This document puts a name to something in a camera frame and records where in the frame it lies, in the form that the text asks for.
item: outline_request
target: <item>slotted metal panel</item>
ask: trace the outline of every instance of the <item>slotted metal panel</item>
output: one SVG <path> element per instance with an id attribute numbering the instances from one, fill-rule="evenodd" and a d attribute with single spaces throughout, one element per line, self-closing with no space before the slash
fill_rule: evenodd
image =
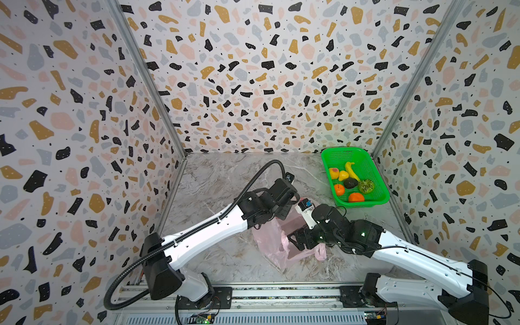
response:
<path id="1" fill-rule="evenodd" d="M 191 314 L 180 313 L 183 324 L 194 323 L 195 318 L 188 318 Z M 170 314 L 131 314 L 126 325 L 163 325 L 177 324 L 175 315 Z M 362 311 L 315 311 L 315 312 L 247 312 L 221 313 L 215 317 L 214 324 L 312 324 L 312 325 L 366 325 Z"/>

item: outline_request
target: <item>green fruit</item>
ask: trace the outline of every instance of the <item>green fruit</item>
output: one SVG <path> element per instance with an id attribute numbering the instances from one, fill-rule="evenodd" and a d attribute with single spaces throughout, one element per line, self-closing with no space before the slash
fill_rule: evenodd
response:
<path id="1" fill-rule="evenodd" d="M 372 182 L 369 179 L 364 179 L 359 182 L 358 188 L 361 193 L 369 194 L 369 193 L 372 193 L 372 191 L 374 190 L 375 184 L 374 184 L 374 182 Z"/>
<path id="2" fill-rule="evenodd" d="M 348 189 L 353 189 L 358 185 L 358 181 L 355 178 L 349 177 L 343 181 L 343 186 Z"/>

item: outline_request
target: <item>orange fruit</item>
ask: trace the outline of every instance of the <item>orange fruit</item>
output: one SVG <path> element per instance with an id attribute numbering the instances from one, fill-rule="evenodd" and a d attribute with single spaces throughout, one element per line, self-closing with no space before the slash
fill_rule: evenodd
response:
<path id="1" fill-rule="evenodd" d="M 365 197 L 361 193 L 352 193 L 348 196 L 348 201 L 349 201 L 349 203 L 364 202 Z"/>
<path id="2" fill-rule="evenodd" d="M 336 192 L 336 195 L 340 197 L 345 194 L 345 187 L 341 184 L 336 184 L 334 185 L 334 192 Z"/>

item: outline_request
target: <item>plastic basket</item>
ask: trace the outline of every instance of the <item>plastic basket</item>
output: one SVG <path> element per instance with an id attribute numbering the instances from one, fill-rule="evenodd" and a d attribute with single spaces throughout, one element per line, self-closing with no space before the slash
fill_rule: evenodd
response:
<path id="1" fill-rule="evenodd" d="M 347 148 L 328 148 L 321 153 L 321 159 L 325 166 L 325 173 L 329 179 L 330 189 L 332 190 L 332 196 L 336 201 L 336 205 L 349 207 L 370 207 L 377 204 L 385 204 L 390 199 L 390 193 L 386 188 L 381 175 L 379 175 L 378 169 L 375 167 L 372 158 L 368 152 L 360 148 L 347 147 Z M 340 171 L 345 170 L 346 162 L 353 162 L 352 169 L 359 177 L 359 179 L 370 179 L 375 184 L 375 189 L 370 194 L 363 194 L 365 197 L 364 202 L 349 203 L 348 196 L 351 193 L 359 192 L 356 186 L 353 189 L 345 188 L 345 194 L 338 197 L 334 191 L 334 185 L 341 184 L 342 181 L 337 179 L 331 179 L 329 174 L 329 168 L 338 168 Z"/>

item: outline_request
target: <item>patterned side wall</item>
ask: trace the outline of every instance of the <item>patterned side wall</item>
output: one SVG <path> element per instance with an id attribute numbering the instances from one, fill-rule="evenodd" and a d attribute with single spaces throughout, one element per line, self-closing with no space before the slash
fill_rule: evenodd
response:
<path id="1" fill-rule="evenodd" d="M 488 265 L 493 324 L 520 318 L 519 5 L 468 2 L 378 157 L 419 245 Z"/>
<path id="2" fill-rule="evenodd" d="M 449 5 L 121 0 L 188 152 L 372 150 Z"/>
<path id="3" fill-rule="evenodd" d="M 108 323 L 177 153 L 102 2 L 0 10 L 0 322 Z"/>

